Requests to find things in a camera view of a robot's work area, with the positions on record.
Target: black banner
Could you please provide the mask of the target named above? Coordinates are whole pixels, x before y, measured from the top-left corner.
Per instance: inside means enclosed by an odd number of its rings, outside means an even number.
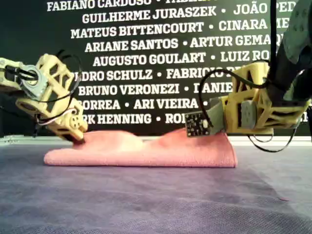
[[[278,44],[294,6],[276,6]],[[208,71],[270,58],[269,11],[268,0],[4,1],[0,56],[34,64],[59,49],[78,55],[83,77],[76,98],[89,131],[157,136],[183,127],[183,113],[199,109],[198,85]],[[231,79],[216,74],[204,97],[231,91]],[[3,117],[5,131],[21,133],[9,119]],[[299,135],[309,134],[306,121],[304,115]]]

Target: gray fabric surface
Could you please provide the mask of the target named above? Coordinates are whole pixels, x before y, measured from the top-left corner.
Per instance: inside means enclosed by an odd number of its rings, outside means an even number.
[[[312,233],[311,147],[236,147],[235,169],[44,166],[51,148],[0,148],[1,234]]]

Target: pink towel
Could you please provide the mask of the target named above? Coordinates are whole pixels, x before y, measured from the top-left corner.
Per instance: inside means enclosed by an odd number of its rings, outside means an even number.
[[[189,138],[178,129],[143,142],[124,131],[93,131],[83,145],[52,150],[44,162],[55,166],[227,167],[237,165],[225,133]]]

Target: black backdrop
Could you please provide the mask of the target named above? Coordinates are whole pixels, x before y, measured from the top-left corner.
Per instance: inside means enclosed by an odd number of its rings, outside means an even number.
[[[90,0],[88,5],[91,9],[81,10],[61,10],[64,9],[64,2],[61,1],[4,1],[1,3],[0,15],[0,56],[34,64],[42,54],[54,54],[59,49],[77,54],[84,69],[84,81],[79,88],[77,99],[83,101],[86,108],[85,114],[89,116],[90,121],[89,130],[123,129],[142,136],[160,135],[184,126],[180,114],[198,110],[196,87],[202,74],[200,69],[209,71],[216,67],[233,68],[255,59],[267,59],[270,49],[268,0],[180,1],[183,2]],[[72,5],[78,2],[80,5],[79,1],[67,2],[71,2]],[[114,3],[125,4],[114,7]],[[279,1],[277,5],[279,41],[288,26],[290,11],[294,5],[294,1]],[[236,9],[239,6],[243,13],[237,14]],[[153,18],[157,12],[162,12],[165,16],[173,11],[178,12],[179,16],[175,15],[170,19]],[[128,13],[118,13],[120,21],[117,21],[117,13],[115,18],[112,14],[109,15],[114,12]],[[106,13],[101,15],[101,19],[106,19],[106,22],[88,23],[95,19],[91,17],[94,13]],[[151,19],[129,20],[131,15],[134,18],[139,14]],[[165,31],[158,34],[157,30],[164,24]],[[126,27],[129,31],[123,36]],[[140,29],[136,35],[134,28]],[[151,39],[159,40],[159,48],[157,44],[154,50],[145,48],[151,45]],[[118,44],[124,48],[121,47],[119,51],[110,50],[114,49],[116,41],[124,41],[123,44]],[[101,47],[97,49],[102,51],[92,52],[96,49],[94,42],[98,42]],[[185,60],[168,60],[166,64],[155,59],[164,58],[164,54],[179,54],[178,59]],[[117,64],[121,57],[131,55],[139,56],[141,64],[134,65],[135,57],[132,57],[132,60],[127,57],[124,61],[126,64]],[[110,57],[108,64],[104,64],[105,57]],[[142,70],[143,74],[123,76],[137,78],[133,80],[116,80],[120,76],[114,72],[122,70]],[[187,73],[190,72],[195,76],[188,76]],[[218,77],[209,79],[205,98],[226,95],[231,90],[229,77],[219,74]],[[1,104],[5,108],[21,113],[13,105],[13,101],[1,95]],[[179,102],[186,102],[188,105],[179,106]],[[121,118],[126,122],[124,117],[127,114],[133,114],[134,122],[118,124],[116,119]],[[144,114],[145,122],[138,117],[140,114]],[[33,125],[29,121],[5,114],[1,114],[1,120],[5,135],[32,132]],[[298,130],[298,134],[302,136],[309,133],[304,121]],[[278,135],[288,133],[277,131]]]

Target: yellow 3d-printed bracket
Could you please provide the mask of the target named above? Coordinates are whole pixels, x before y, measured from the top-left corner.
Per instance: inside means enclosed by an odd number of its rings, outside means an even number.
[[[74,74],[56,56],[48,54],[39,58],[36,68],[43,76],[47,77],[45,88],[42,91],[39,90],[40,98],[18,98],[16,105],[32,117],[40,115],[41,119],[50,119],[39,124],[46,125],[49,130],[62,139],[82,143],[83,133],[87,131],[88,124],[83,120],[83,107],[75,98],[72,98],[69,106],[70,97],[55,102],[39,102],[55,100],[68,95],[69,88],[74,81]],[[28,81],[28,84],[31,87],[34,82]]]

